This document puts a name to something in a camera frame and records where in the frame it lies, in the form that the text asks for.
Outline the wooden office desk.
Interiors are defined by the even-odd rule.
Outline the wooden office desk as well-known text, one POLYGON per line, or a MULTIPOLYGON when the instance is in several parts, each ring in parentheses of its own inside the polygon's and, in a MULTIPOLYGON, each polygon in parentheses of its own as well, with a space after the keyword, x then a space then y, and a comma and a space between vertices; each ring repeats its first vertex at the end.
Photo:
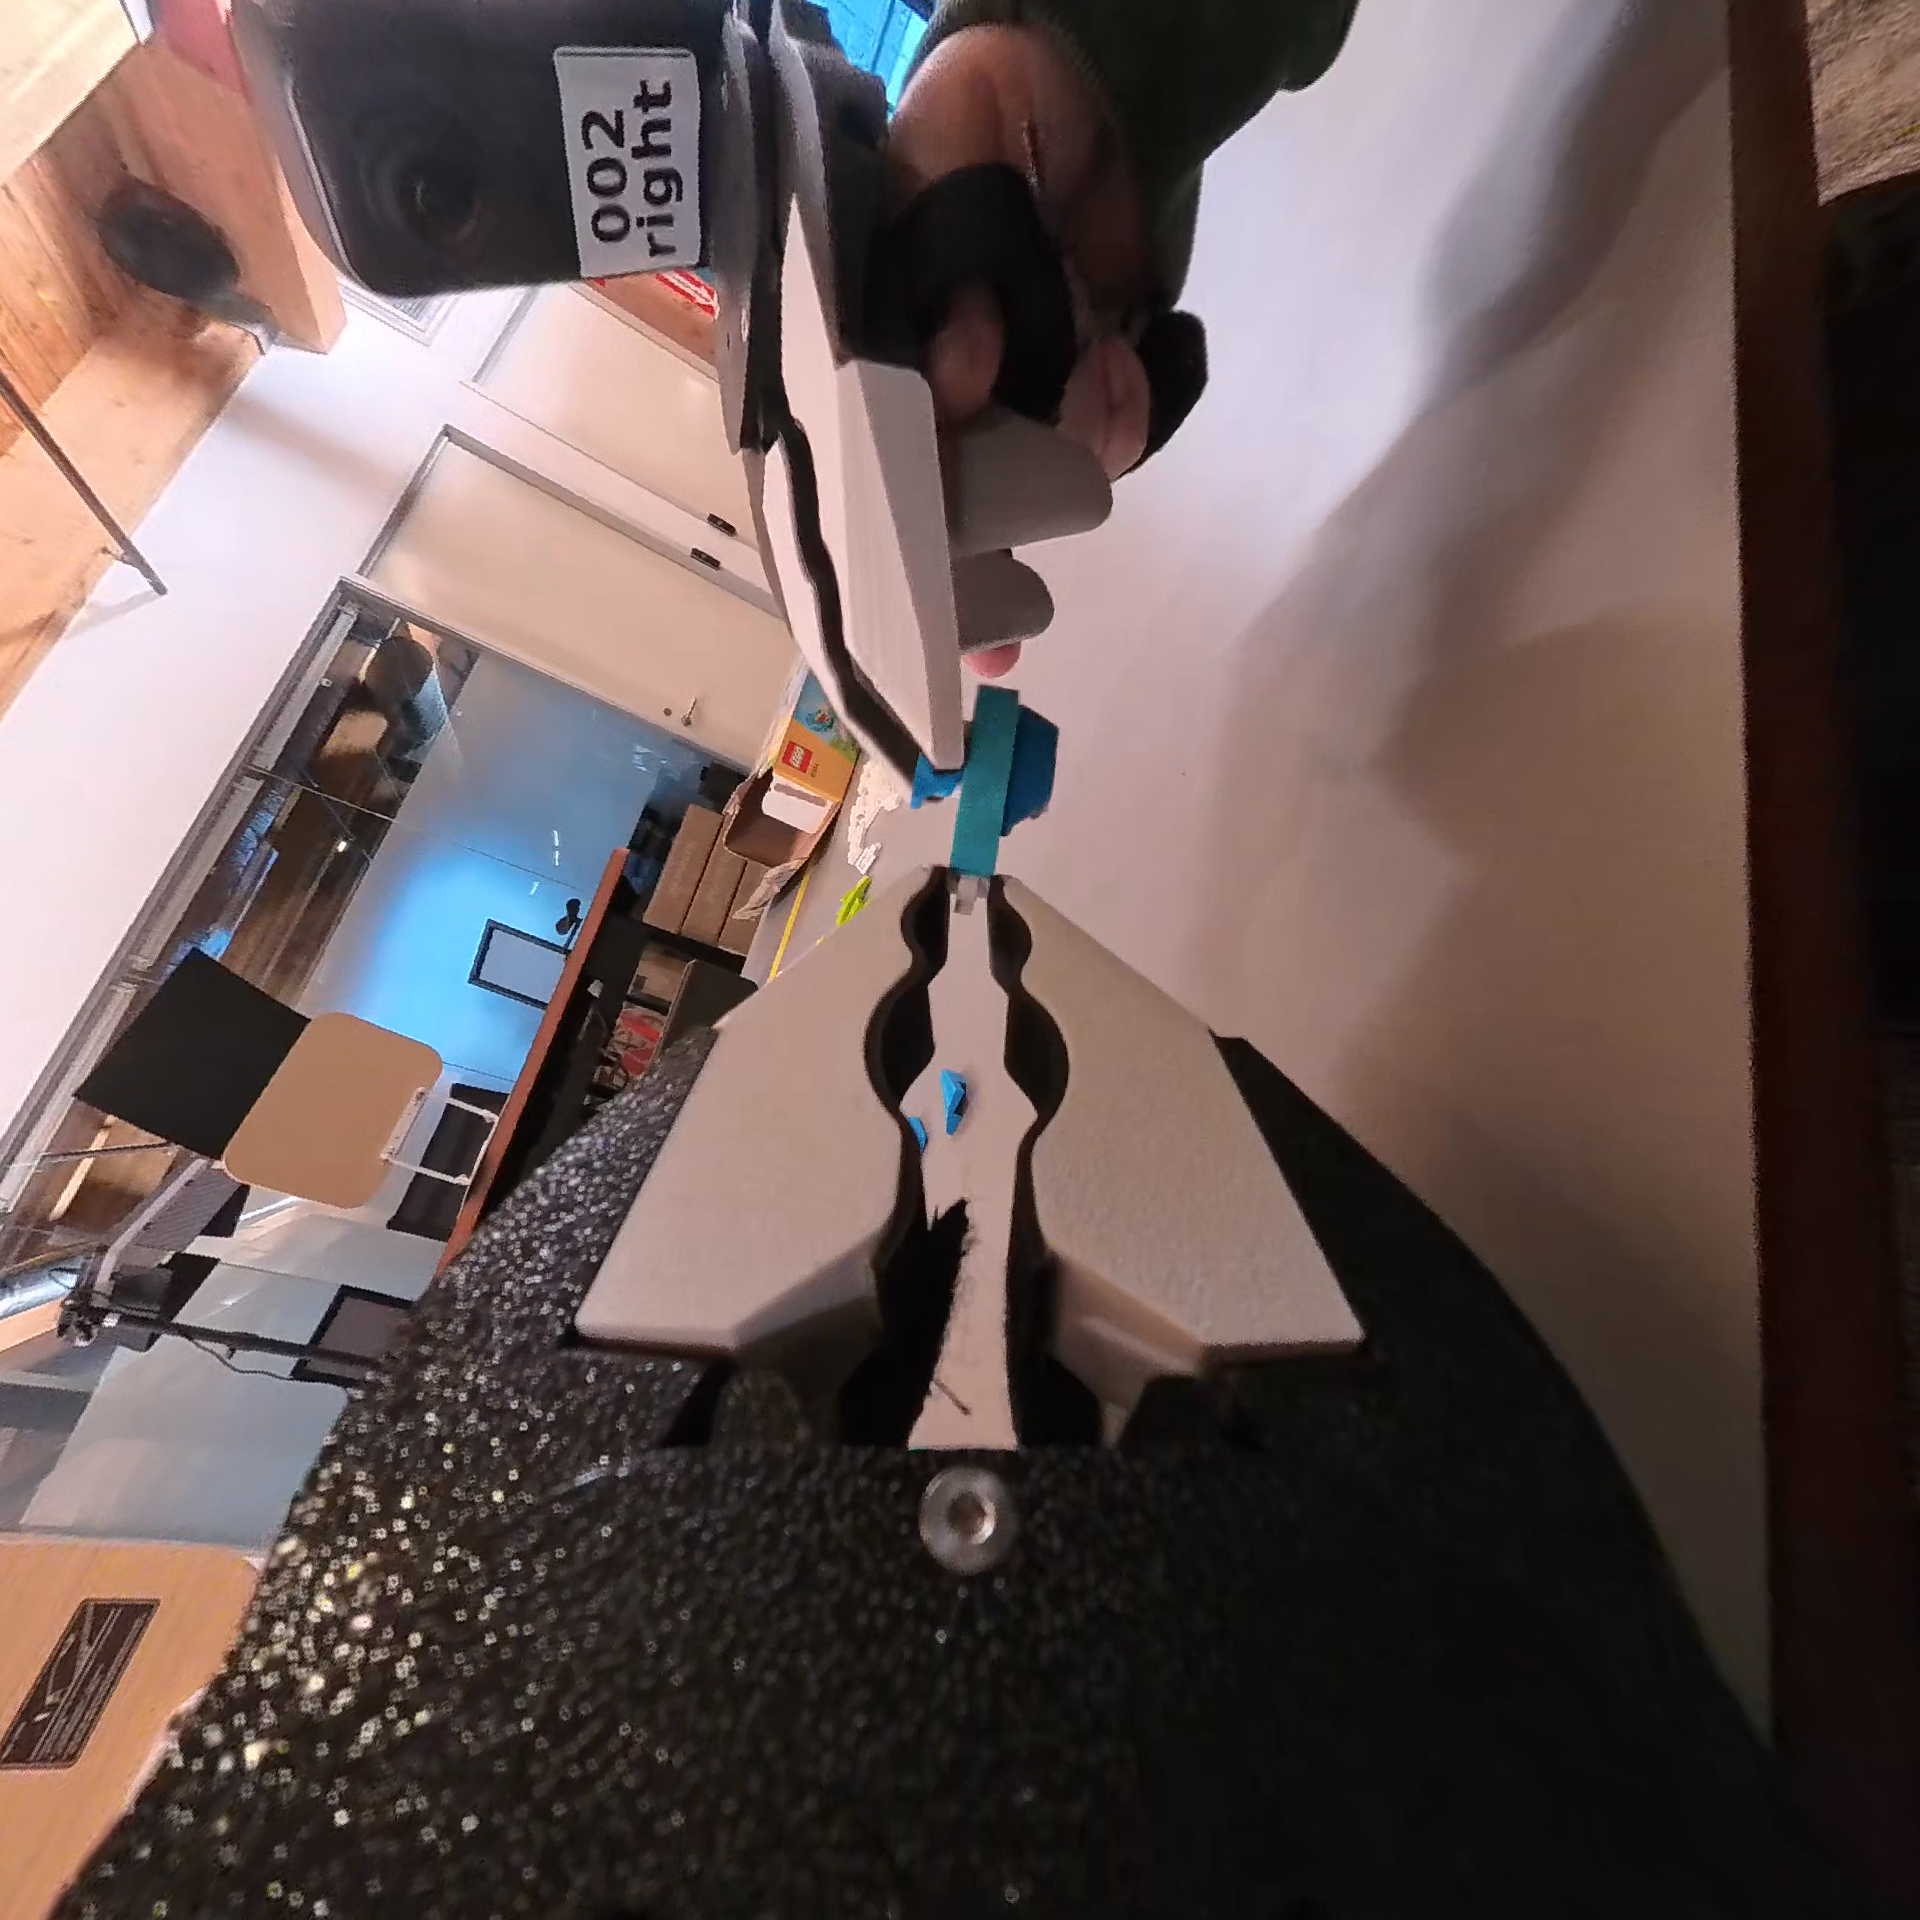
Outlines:
POLYGON ((627 861, 627 849, 607 854, 535 1042, 469 1182, 436 1275, 452 1266, 512 1188, 583 1124, 595 1066, 613 1036, 645 940, 633 915, 636 892, 627 882, 627 861))

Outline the open cardboard box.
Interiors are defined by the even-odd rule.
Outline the open cardboard box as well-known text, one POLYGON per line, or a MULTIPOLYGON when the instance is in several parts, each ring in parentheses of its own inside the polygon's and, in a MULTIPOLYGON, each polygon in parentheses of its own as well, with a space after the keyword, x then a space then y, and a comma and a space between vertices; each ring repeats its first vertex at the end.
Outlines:
POLYGON ((831 832, 843 798, 822 798, 809 786, 763 765, 740 784, 723 814, 719 842, 751 873, 751 889, 739 893, 734 913, 753 918, 799 873, 831 832))

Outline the black metal rod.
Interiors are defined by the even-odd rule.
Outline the black metal rod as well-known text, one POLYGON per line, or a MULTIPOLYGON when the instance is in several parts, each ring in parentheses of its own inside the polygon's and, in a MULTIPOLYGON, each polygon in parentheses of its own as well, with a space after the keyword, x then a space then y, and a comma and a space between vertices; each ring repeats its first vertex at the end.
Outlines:
POLYGON ((33 412, 28 396, 17 388, 16 380, 6 369, 3 369, 3 403, 11 418, 28 433, 31 444, 45 454, 45 459, 55 466, 61 480, 70 488, 78 497, 79 505, 86 514, 95 521, 100 533, 108 539, 111 557, 125 568, 129 568, 158 597, 166 597, 169 588, 160 579, 155 565, 140 552, 132 542, 129 533, 121 526, 121 521, 108 510, 104 501, 99 497, 93 485, 84 477, 84 474, 72 465, 65 451, 47 429, 45 421, 33 412))

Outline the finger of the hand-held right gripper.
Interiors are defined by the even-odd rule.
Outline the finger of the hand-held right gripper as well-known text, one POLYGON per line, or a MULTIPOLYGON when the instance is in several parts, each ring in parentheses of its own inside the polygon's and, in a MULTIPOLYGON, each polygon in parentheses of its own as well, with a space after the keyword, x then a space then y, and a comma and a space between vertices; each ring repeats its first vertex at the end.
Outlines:
POLYGON ((841 723, 853 723, 857 677, 809 446, 804 440, 775 440, 748 466, 753 472, 758 542, 775 598, 827 704, 841 723))
POLYGON ((804 440, 855 670, 859 748, 895 772, 967 754, 936 424, 926 377, 838 357, 831 272, 803 224, 779 270, 779 440, 804 440))

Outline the person's right hand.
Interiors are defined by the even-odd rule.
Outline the person's right hand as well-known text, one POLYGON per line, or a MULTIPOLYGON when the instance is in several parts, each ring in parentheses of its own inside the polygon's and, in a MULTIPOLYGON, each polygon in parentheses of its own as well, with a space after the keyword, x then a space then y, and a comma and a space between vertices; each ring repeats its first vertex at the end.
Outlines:
POLYGON ((900 201, 976 164, 1020 172, 1075 302, 1078 357, 1055 425, 1111 480, 1136 469, 1150 388, 1131 330, 1156 289, 1153 258, 1136 180, 1081 66, 1038 27, 951 33, 905 84, 884 155, 900 201))

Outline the stack of cardboard boxes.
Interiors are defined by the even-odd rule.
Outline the stack of cardboard boxes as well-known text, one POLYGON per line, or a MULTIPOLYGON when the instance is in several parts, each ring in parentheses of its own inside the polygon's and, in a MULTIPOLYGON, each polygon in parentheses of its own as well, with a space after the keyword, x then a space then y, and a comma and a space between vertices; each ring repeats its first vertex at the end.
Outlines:
POLYGON ((750 908, 768 868, 725 845, 723 814, 691 803, 639 908, 639 923, 744 955, 763 908, 750 908))

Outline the chair with beige back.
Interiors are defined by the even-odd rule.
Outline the chair with beige back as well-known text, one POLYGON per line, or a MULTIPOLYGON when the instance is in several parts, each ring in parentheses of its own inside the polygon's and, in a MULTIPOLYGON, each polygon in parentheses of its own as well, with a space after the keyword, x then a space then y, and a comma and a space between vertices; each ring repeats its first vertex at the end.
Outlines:
POLYGON ((469 1188, 499 1128, 494 1112, 446 1097, 446 1112, 472 1115, 485 1130, 461 1171, 399 1156, 441 1072, 443 1058, 430 1045, 356 1016, 325 1012, 305 1022, 230 1133, 221 1173, 334 1209, 372 1202, 391 1165, 469 1188))

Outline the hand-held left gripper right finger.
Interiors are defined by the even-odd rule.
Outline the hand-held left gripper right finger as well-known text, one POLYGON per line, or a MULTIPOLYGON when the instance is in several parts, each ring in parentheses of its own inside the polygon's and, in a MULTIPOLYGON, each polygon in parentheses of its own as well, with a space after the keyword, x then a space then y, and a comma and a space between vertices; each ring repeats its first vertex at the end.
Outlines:
POLYGON ((1031 1107, 1006 1280, 1012 1411, 1349 1355, 1363 1328, 1207 1025, 1012 876, 987 893, 1031 1107))

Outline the blue curved lego assembly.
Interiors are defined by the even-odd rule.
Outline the blue curved lego assembly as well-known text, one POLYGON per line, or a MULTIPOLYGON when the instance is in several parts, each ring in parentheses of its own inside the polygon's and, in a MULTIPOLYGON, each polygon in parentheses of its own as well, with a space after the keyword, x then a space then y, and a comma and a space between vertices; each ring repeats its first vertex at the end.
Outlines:
POLYGON ((951 800, 949 893, 967 915, 983 905, 999 873, 1001 838, 1048 809, 1059 774, 1060 731, 1017 690, 989 683, 976 692, 967 724, 967 754, 942 772, 918 758, 907 804, 920 809, 951 800))

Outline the black board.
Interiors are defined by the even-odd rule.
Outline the black board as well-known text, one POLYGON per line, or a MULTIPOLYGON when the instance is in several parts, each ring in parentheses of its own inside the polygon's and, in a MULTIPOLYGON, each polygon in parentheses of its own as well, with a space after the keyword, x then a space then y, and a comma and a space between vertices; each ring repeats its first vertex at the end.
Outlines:
POLYGON ((305 1029, 294 1006, 191 949, 79 1081, 75 1099, 221 1162, 305 1029))

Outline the person's right forearm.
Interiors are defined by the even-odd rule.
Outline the person's right forearm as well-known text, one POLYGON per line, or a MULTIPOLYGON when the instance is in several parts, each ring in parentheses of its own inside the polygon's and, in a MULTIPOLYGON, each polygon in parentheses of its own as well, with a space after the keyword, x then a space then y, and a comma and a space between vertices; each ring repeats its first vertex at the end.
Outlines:
POLYGON ((955 3, 939 5, 907 70, 984 29, 1035 33, 1086 84, 1139 190, 1158 306, 1190 267, 1207 161, 1281 91, 1336 60, 1355 3, 955 3))

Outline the white door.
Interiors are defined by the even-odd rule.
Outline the white door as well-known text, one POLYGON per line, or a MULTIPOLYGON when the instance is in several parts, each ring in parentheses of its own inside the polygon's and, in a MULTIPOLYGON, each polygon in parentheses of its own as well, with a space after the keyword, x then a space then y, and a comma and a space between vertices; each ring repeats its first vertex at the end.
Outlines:
POLYGON ((363 579, 427 620, 583 685, 782 683, 783 624, 719 568, 446 425, 363 579))

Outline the wooden box with black label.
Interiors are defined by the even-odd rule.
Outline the wooden box with black label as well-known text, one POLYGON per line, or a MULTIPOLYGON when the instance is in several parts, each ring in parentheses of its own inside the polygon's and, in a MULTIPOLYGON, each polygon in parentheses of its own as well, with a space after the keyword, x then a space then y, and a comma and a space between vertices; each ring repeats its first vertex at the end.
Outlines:
POLYGON ((217 1673, 255 1577, 228 1548, 4 1536, 4 1917, 53 1910, 217 1673))

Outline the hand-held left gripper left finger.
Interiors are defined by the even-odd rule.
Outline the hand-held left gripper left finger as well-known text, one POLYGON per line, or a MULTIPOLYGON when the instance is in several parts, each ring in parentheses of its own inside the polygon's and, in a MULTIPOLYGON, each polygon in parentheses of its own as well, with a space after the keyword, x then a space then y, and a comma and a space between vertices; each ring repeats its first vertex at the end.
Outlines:
POLYGON ((575 1317, 583 1342, 861 1358, 879 1270, 926 1218, 902 1099, 932 1058, 945 868, 913 868, 710 1033, 575 1317))

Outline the colourful lego box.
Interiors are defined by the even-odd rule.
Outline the colourful lego box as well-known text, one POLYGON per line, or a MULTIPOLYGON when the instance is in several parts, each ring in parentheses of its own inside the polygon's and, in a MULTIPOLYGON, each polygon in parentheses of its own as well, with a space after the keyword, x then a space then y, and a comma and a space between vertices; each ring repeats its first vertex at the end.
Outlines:
POLYGON ((769 782, 761 812, 790 832, 815 832, 843 804, 859 748, 811 670, 799 665, 787 696, 787 712, 765 742, 763 771, 769 782))

